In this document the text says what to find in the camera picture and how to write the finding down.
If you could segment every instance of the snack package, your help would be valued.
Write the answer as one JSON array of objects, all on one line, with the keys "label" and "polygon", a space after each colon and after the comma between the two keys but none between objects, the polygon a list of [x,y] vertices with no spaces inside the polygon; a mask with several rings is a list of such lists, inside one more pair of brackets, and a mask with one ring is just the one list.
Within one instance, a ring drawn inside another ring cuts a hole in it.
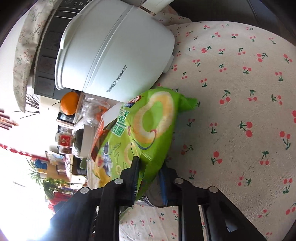
[{"label": "snack package", "polygon": [[196,99],[171,89],[156,88],[124,104],[94,159],[93,173],[100,179],[99,187],[118,178],[123,169],[131,166],[133,156],[138,156],[139,199],[162,167],[178,112],[192,110],[196,103]]}]

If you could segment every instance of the cherry print tablecloth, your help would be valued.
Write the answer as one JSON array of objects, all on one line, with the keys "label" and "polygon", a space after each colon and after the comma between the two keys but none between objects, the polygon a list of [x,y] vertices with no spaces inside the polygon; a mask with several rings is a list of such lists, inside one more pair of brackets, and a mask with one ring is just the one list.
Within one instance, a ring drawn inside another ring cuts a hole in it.
[{"label": "cherry print tablecloth", "polygon": [[[269,241],[296,218],[296,48],[233,22],[168,26],[174,61],[155,87],[198,99],[178,116],[167,165],[195,186],[217,186]],[[178,239],[176,207],[135,205],[121,240]]]}]

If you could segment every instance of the orange fruit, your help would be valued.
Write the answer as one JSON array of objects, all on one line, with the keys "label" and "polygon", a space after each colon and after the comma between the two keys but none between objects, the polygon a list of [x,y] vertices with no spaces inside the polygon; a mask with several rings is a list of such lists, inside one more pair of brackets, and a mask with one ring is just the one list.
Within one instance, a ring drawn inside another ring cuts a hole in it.
[{"label": "orange fruit", "polygon": [[79,95],[76,92],[69,92],[61,99],[61,110],[65,115],[73,115],[76,112]]}]

